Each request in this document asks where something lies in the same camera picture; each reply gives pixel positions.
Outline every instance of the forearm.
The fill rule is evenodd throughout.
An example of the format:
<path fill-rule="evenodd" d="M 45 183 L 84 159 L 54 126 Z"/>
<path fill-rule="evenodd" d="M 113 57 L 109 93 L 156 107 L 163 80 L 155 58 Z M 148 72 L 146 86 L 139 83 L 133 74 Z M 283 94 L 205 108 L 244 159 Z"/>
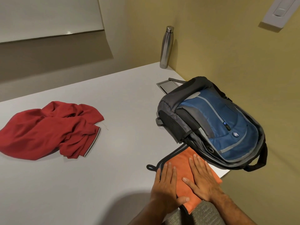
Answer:
<path fill-rule="evenodd" d="M 228 195 L 224 193 L 216 194 L 212 203 L 217 208 L 226 225 L 256 225 Z"/>
<path fill-rule="evenodd" d="M 160 202 L 151 201 L 128 225 L 160 225 L 166 215 Z"/>

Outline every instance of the water bottle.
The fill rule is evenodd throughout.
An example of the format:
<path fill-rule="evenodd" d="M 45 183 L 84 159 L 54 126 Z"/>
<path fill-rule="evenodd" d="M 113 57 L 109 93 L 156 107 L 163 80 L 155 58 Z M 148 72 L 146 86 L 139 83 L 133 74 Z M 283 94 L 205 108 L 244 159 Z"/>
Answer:
<path fill-rule="evenodd" d="M 167 26 L 166 33 L 163 37 L 163 45 L 161 47 L 161 54 L 160 54 L 160 64 L 159 67 L 162 69 L 166 69 L 169 64 L 171 50 L 173 46 L 173 31 L 174 27 Z"/>

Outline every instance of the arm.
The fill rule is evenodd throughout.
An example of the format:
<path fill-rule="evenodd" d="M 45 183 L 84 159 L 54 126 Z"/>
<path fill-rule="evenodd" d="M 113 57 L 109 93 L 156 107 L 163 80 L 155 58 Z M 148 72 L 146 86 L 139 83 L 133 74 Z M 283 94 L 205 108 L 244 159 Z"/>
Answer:
<path fill-rule="evenodd" d="M 171 163 L 165 164 L 160 177 L 157 170 L 151 190 L 150 202 L 129 225 L 160 225 L 168 213 L 189 201 L 188 197 L 176 199 L 177 171 Z"/>
<path fill-rule="evenodd" d="M 194 155 L 189 158 L 195 184 L 183 178 L 193 192 L 201 199 L 215 205 L 226 225 L 256 225 L 225 193 L 214 179 L 208 163 Z"/>

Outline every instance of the backpack logo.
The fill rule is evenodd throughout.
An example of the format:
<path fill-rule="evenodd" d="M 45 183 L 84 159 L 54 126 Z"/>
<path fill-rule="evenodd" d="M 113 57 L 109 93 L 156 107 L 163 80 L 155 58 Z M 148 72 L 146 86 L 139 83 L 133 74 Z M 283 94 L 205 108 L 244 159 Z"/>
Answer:
<path fill-rule="evenodd" d="M 237 132 L 233 132 L 232 135 L 233 135 L 234 137 L 238 137 L 238 136 L 239 136 Z"/>

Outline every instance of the mesh side pocket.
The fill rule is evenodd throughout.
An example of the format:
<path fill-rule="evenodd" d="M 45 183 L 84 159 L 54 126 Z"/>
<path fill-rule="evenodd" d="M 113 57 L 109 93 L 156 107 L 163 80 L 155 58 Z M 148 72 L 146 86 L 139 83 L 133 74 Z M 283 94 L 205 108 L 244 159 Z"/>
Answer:
<path fill-rule="evenodd" d="M 167 115 L 162 110 L 158 112 L 158 115 L 163 121 L 164 125 L 174 134 L 176 139 L 180 141 L 186 134 L 185 130 L 172 117 Z"/>

